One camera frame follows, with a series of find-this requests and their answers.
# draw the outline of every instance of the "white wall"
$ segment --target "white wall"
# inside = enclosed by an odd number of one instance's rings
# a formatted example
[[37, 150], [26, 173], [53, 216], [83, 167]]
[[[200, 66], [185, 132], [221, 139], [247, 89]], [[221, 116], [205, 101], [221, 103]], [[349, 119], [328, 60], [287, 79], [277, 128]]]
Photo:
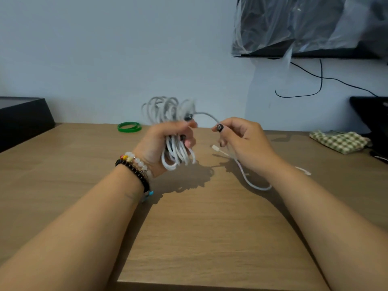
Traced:
[[[368, 95], [326, 81], [314, 97], [282, 99], [275, 61], [231, 58], [236, 0], [0, 0], [0, 92], [42, 96], [57, 122], [142, 121], [152, 96], [195, 98], [219, 119], [259, 121], [270, 130], [355, 129], [348, 105]], [[298, 60], [319, 74], [317, 60]], [[325, 76], [385, 95], [388, 67], [324, 60]], [[290, 67], [284, 95], [319, 79]], [[196, 117], [201, 126], [213, 121]]]

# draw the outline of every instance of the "hand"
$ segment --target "hand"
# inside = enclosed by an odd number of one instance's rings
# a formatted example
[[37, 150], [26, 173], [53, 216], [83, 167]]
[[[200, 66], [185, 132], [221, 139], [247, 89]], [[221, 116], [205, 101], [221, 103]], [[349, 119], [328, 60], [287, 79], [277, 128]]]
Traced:
[[133, 153], [148, 166], [154, 177], [160, 176], [167, 171], [161, 161], [161, 155], [166, 148], [166, 136], [185, 135], [186, 148], [192, 148], [196, 144], [196, 140], [191, 128], [197, 127], [198, 125], [194, 120], [156, 124], [148, 129]]
[[[229, 142], [237, 159], [249, 169], [266, 177], [282, 159], [274, 152], [260, 124], [231, 117], [221, 121], [221, 147]], [[217, 132], [218, 125], [212, 128]]]

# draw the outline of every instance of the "green checkered fabric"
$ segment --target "green checkered fabric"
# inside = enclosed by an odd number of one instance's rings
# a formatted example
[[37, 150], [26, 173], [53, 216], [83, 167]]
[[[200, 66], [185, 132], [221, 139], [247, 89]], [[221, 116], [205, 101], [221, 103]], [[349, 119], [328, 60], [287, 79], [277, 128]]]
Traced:
[[342, 154], [362, 150], [366, 145], [371, 144], [369, 138], [362, 137], [355, 132], [321, 131], [310, 132], [310, 138]]

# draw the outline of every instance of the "plastic bag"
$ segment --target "plastic bag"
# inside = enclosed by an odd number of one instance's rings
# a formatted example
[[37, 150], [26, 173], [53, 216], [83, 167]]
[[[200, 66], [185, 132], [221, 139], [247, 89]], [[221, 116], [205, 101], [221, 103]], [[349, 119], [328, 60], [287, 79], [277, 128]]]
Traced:
[[232, 55], [280, 42], [292, 52], [355, 48], [388, 58], [388, 0], [240, 0]]

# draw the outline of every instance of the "green rubber band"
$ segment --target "green rubber band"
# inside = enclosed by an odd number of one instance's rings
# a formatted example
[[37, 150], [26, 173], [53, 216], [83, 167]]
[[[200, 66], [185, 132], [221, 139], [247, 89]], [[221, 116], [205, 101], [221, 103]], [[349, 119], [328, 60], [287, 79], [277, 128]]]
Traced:
[[[133, 127], [125, 128], [125, 129], [121, 128], [129, 125], [133, 125]], [[142, 126], [140, 125], [140, 123], [134, 122], [134, 121], [122, 122], [117, 126], [117, 130], [122, 133], [135, 133], [140, 131], [141, 129], [142, 129]]]

